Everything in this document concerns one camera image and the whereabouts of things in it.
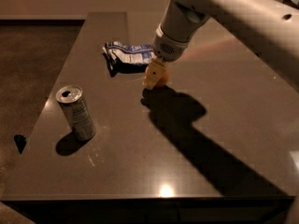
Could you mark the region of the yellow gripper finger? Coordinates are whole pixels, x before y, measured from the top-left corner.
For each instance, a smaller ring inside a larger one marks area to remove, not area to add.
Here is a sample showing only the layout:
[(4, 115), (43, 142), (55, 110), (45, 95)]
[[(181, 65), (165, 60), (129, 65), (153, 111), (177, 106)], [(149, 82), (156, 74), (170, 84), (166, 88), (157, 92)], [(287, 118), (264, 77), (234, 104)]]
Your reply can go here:
[(158, 58), (153, 58), (146, 68), (143, 85), (146, 89), (152, 90), (156, 88), (155, 85), (163, 76), (166, 70), (166, 64)]

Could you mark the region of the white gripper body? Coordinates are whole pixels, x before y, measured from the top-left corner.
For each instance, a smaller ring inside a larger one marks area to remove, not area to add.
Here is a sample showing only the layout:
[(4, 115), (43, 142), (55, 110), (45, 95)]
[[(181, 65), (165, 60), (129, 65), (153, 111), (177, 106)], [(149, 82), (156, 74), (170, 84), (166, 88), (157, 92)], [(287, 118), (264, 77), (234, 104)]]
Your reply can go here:
[(152, 41), (153, 52), (164, 62), (178, 60), (209, 17), (170, 0)]

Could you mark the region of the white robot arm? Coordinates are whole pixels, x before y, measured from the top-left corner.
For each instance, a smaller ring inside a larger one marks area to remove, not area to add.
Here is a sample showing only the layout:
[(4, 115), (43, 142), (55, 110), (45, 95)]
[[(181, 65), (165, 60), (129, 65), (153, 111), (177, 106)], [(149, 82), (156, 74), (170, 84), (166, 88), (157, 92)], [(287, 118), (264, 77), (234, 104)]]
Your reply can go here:
[(151, 90), (195, 32), (214, 19), (299, 90), (299, 12), (275, 0), (170, 0), (152, 47), (144, 86)]

